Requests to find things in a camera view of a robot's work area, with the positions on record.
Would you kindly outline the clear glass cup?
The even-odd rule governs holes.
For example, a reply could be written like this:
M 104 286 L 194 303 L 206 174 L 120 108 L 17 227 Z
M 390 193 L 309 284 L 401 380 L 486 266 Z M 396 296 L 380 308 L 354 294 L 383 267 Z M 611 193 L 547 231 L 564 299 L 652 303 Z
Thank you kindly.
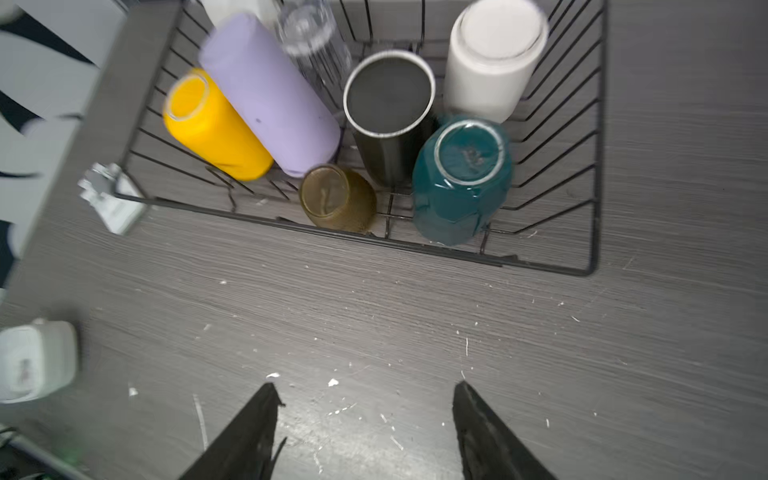
M 278 39 L 304 78 L 334 115 L 343 113 L 343 91 L 353 69 L 350 50 L 328 1 L 286 1 Z

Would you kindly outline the olive glass cup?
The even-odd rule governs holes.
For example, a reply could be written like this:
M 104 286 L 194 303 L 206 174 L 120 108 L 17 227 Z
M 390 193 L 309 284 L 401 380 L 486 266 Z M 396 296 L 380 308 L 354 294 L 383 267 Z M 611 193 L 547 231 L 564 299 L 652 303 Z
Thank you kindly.
M 366 233 L 377 212 L 377 196 L 355 171 L 332 164 L 308 171 L 299 189 L 301 206 L 318 227 Z

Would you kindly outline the dark green mug white inside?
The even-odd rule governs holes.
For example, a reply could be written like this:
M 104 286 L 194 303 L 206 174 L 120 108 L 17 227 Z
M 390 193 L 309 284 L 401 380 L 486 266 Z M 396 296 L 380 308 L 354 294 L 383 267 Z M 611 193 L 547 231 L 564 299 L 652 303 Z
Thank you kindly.
M 511 147 L 500 124 L 448 119 L 423 145 L 413 170 L 416 229 L 447 246 L 470 241 L 504 204 L 513 176 Z

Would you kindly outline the black mug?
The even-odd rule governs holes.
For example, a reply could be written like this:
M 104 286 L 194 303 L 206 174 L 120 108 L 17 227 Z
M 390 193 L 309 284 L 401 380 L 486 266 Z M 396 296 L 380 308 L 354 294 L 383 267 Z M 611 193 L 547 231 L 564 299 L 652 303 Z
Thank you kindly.
M 363 164 L 379 185 L 411 181 L 419 152 L 437 128 L 436 94 L 432 68 L 407 50 L 375 53 L 351 72 L 343 109 Z

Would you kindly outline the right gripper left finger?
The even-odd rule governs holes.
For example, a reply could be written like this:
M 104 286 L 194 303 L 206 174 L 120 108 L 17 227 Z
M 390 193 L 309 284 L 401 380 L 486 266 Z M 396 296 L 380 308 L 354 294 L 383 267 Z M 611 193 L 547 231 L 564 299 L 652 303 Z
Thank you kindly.
M 271 479 L 284 446 L 273 454 L 283 405 L 276 386 L 264 383 L 181 479 Z

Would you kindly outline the lilac plastic cup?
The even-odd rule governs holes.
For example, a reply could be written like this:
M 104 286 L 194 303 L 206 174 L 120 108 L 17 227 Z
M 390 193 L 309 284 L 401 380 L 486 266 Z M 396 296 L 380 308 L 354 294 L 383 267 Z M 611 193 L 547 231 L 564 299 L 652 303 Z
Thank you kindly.
M 198 60 L 287 175 L 300 178 L 332 160 L 338 121 L 253 13 L 216 27 Z

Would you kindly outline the black wire dish rack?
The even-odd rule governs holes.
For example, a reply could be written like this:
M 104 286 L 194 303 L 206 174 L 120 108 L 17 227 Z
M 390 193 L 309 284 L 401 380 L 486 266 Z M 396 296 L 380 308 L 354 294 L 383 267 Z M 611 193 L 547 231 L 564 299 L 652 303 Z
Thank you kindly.
M 444 246 L 412 222 L 406 187 L 378 187 L 368 232 L 343 239 L 493 266 L 587 276 L 600 258 L 607 90 L 609 3 L 545 1 L 551 37 L 542 64 L 504 123 L 515 161 L 500 210 L 465 243 Z M 120 159 L 135 184 L 132 199 L 279 229 L 327 236 L 303 212 L 299 181 L 273 169 L 252 182 L 233 180 L 175 140 L 162 121 L 173 83 L 197 63 L 212 30 L 203 5 L 183 1 L 157 60 L 128 145 Z

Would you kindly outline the cream white mug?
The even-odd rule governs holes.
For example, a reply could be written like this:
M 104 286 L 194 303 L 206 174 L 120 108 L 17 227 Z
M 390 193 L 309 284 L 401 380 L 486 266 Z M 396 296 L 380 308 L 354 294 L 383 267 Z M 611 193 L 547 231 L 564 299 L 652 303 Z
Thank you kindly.
M 211 23 L 218 27 L 238 13 L 251 13 L 273 30 L 280 15 L 280 3 L 273 0 L 200 0 Z

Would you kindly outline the white mug red inside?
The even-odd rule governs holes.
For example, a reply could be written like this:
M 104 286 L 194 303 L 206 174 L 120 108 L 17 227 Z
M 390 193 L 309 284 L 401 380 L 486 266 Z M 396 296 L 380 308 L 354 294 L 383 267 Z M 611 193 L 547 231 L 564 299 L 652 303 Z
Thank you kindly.
M 548 36 L 547 18 L 533 1 L 470 4 L 451 30 L 444 110 L 505 122 L 521 100 Z

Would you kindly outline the yellow mug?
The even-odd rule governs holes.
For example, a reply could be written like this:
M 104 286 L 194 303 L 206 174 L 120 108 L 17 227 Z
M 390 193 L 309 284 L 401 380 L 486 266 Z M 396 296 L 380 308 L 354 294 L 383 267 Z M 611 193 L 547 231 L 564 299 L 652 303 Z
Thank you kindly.
M 257 180 L 273 166 L 271 154 L 200 68 L 173 84 L 162 115 L 177 141 L 236 180 Z

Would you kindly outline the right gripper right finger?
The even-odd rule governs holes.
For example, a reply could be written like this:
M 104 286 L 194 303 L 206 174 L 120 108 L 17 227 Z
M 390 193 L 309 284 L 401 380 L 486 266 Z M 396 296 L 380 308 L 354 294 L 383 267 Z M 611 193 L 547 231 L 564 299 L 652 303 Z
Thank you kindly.
M 452 413 L 465 479 L 556 479 L 466 380 Z

